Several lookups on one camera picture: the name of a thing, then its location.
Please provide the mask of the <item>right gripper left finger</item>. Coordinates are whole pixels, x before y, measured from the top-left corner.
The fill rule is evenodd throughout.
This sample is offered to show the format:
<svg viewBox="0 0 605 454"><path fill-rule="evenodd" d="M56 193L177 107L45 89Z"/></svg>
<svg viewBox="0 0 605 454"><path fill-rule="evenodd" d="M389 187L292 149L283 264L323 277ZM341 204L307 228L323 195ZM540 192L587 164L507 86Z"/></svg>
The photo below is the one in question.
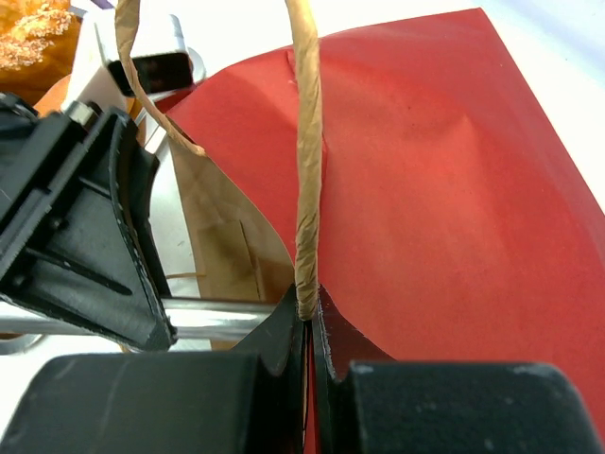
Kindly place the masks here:
<svg viewBox="0 0 605 454"><path fill-rule="evenodd" d="M1 441L5 453L300 453L304 329L289 290L229 351L48 361Z"/></svg>

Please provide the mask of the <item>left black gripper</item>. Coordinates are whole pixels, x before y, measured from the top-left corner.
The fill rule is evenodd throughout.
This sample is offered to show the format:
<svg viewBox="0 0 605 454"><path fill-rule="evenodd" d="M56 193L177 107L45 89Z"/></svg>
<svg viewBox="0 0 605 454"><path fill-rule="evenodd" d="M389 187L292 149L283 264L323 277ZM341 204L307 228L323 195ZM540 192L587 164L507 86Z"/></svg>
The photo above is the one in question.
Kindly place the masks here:
<svg viewBox="0 0 605 454"><path fill-rule="evenodd" d="M160 163L137 132L127 113L93 101L40 118L18 96L1 95L1 300L78 326L112 325L118 281L97 265L94 241L107 237L116 254L118 224L143 292L135 310L143 318L127 323L127 340L159 352L176 342L149 221ZM97 178L109 149L109 180Z"/></svg>

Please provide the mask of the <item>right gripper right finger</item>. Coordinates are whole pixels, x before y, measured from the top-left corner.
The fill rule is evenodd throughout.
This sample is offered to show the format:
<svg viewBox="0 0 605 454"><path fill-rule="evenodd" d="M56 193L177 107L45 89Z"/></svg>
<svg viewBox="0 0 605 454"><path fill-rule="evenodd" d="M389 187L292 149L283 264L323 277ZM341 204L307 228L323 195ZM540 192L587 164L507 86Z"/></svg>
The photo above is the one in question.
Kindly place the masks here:
<svg viewBox="0 0 605 454"><path fill-rule="evenodd" d="M326 290L312 322L320 453L600 453L592 418L557 368L398 361Z"/></svg>

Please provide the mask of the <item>metal tongs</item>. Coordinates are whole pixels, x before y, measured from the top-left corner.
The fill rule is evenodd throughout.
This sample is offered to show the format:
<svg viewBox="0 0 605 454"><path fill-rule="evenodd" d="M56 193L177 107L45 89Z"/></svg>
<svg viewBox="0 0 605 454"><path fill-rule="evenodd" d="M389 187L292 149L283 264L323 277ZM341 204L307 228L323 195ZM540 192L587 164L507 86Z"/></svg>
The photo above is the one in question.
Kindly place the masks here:
<svg viewBox="0 0 605 454"><path fill-rule="evenodd" d="M263 322L273 305L194 298L164 300L165 313L179 339L239 341ZM10 334L91 336L92 331L49 319L3 302L1 331Z"/></svg>

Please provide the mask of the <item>round flower bread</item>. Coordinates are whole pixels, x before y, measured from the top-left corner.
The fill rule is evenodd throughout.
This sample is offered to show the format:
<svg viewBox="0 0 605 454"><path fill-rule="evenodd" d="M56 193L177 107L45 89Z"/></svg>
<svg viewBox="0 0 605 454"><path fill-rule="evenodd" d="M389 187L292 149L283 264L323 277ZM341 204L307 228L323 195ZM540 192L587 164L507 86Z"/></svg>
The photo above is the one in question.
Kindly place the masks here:
<svg viewBox="0 0 605 454"><path fill-rule="evenodd" d="M1 3L1 90L36 104L72 72L80 19L68 1Z"/></svg>

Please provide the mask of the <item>red paper bag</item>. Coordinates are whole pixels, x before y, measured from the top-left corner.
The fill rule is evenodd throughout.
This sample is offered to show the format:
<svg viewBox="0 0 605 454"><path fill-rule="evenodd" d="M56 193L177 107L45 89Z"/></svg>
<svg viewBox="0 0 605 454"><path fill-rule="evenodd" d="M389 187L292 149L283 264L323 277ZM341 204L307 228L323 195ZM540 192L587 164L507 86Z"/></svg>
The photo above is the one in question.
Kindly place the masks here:
<svg viewBox="0 0 605 454"><path fill-rule="evenodd" d="M560 370L604 432L604 216L486 14L320 38L232 65L147 111L210 159L295 262L398 361Z"/></svg>

